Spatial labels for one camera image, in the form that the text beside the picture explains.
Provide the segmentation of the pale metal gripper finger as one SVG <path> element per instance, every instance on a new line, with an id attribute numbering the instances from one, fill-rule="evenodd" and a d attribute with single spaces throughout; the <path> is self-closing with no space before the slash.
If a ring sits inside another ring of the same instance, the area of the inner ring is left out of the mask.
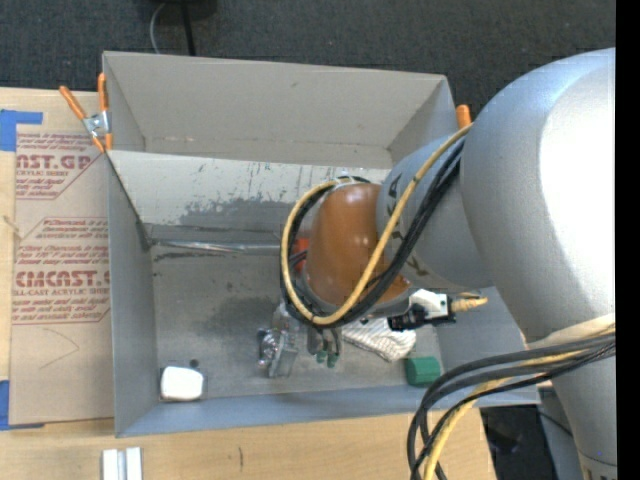
<path id="1" fill-rule="evenodd" d="M 278 328 L 259 328 L 257 331 L 259 366 L 273 366 L 280 358 L 288 332 Z"/>
<path id="2" fill-rule="evenodd" d="M 267 369 L 270 378 L 286 378 L 292 374 L 299 354 L 299 347 L 294 342 L 279 342 L 271 345 L 268 353 L 270 360 Z"/>

